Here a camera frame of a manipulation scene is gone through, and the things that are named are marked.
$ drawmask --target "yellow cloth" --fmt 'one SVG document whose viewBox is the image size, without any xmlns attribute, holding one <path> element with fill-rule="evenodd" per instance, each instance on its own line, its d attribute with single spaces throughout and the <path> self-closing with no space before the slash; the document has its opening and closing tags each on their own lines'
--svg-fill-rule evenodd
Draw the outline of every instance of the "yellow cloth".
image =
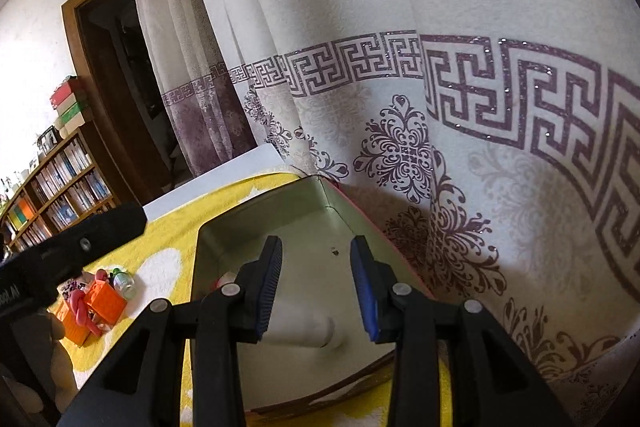
<svg viewBox="0 0 640 427">
<path fill-rule="evenodd" d="M 298 179 L 293 174 L 267 174 L 220 188 L 170 214 L 149 223 L 145 234 L 128 245 L 114 250 L 98 262 L 87 267 L 94 272 L 99 267 L 123 267 L 137 274 L 142 281 L 138 295 L 127 304 L 118 324 L 100 339 L 92 339 L 84 346 L 63 341 L 74 365 L 78 384 L 82 385 L 96 365 L 118 340 L 142 309 L 153 299 L 168 298 L 172 303 L 182 303 L 190 299 L 191 278 L 198 230 L 209 219 L 233 208 L 242 201 L 271 188 Z M 180 425 L 191 426 L 193 407 L 193 385 L 191 382 L 191 362 L 189 350 L 185 352 L 182 373 L 182 397 L 180 401 Z M 448 372 L 441 366 L 442 425 L 452 424 L 450 418 L 450 386 Z M 282 427 L 330 427 L 386 425 L 386 415 L 390 396 L 390 383 L 349 399 L 338 405 L 322 409 L 304 417 L 274 422 Z"/>
</svg>

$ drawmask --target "greek key pattern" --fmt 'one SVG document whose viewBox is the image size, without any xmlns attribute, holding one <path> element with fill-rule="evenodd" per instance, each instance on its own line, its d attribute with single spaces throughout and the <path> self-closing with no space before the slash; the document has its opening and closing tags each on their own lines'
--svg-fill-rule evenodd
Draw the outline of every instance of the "greek key pattern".
<svg viewBox="0 0 640 427">
<path fill-rule="evenodd" d="M 544 44 L 442 35 L 420 43 L 430 115 L 554 166 L 582 198 L 618 281 L 640 302 L 639 87 Z"/>
<path fill-rule="evenodd" d="M 194 94 L 198 95 L 210 89 L 215 89 L 213 82 L 214 79 L 219 76 L 229 74 L 224 62 L 219 62 L 210 66 L 209 71 L 209 74 L 190 80 L 186 84 L 182 84 L 181 86 L 175 87 L 175 89 L 163 93 L 162 103 L 164 103 L 164 107 L 169 107 L 178 102 L 182 102 L 182 100 L 186 100 Z"/>
<path fill-rule="evenodd" d="M 640 88 L 628 78 L 545 44 L 412 30 L 323 42 L 229 74 L 256 89 L 287 83 L 295 97 L 364 80 L 421 79 L 432 118 L 526 150 L 575 187 L 613 273 L 640 302 Z M 210 82 L 180 86 L 165 103 Z"/>
<path fill-rule="evenodd" d="M 372 78 L 423 79 L 420 54 L 414 31 L 370 33 L 242 64 L 231 69 L 231 78 L 256 89 L 286 82 L 293 96 L 313 96 Z"/>
</svg>

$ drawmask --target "curtain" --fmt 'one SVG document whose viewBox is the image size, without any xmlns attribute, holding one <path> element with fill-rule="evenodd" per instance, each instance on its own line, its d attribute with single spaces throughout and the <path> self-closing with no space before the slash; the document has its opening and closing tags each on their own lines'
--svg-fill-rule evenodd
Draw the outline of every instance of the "curtain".
<svg viewBox="0 0 640 427">
<path fill-rule="evenodd" d="M 162 101 L 194 176 L 255 147 L 202 0 L 136 5 Z"/>
<path fill-rule="evenodd" d="M 634 0 L 203 0 L 258 141 L 438 298 L 481 301 L 578 425 L 640 355 Z"/>
</svg>

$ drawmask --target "white wall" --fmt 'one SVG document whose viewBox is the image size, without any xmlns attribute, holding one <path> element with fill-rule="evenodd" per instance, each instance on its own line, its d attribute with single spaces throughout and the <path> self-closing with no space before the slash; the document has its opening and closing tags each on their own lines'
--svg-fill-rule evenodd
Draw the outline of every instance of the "white wall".
<svg viewBox="0 0 640 427">
<path fill-rule="evenodd" d="M 9 0 L 0 9 L 0 176 L 28 167 L 56 118 L 49 97 L 75 74 L 62 22 L 67 0 Z"/>
</svg>

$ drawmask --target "bookshelf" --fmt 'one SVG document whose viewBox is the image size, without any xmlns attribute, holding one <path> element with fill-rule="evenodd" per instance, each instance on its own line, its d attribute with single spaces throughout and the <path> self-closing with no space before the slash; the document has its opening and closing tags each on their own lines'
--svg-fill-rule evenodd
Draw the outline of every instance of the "bookshelf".
<svg viewBox="0 0 640 427">
<path fill-rule="evenodd" d="M 16 253 L 135 197 L 92 122 L 47 154 L 0 214 Z"/>
</svg>

